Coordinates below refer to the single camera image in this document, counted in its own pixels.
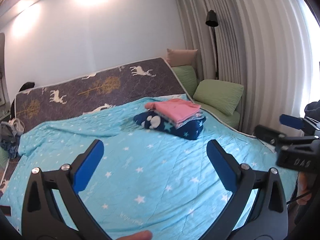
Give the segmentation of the person's right hand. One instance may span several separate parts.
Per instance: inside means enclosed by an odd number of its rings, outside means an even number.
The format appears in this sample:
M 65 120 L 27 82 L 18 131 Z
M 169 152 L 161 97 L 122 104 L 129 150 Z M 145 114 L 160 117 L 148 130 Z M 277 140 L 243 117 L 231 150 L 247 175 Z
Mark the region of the person's right hand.
M 297 180 L 297 195 L 301 196 L 304 195 L 304 197 L 297 200 L 298 205 L 306 205 L 308 201 L 311 199 L 312 194 L 307 194 L 310 191 L 310 185 L 313 178 L 304 172 L 299 172 L 298 174 L 298 180 Z

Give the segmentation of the person's left hand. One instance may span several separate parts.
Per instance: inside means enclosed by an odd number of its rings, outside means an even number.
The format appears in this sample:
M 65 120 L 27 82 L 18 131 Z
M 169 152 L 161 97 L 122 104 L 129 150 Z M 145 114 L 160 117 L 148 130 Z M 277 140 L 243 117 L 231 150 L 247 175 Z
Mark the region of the person's left hand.
M 117 240 L 152 240 L 153 234 L 149 230 L 134 233 L 132 235 L 123 236 Z

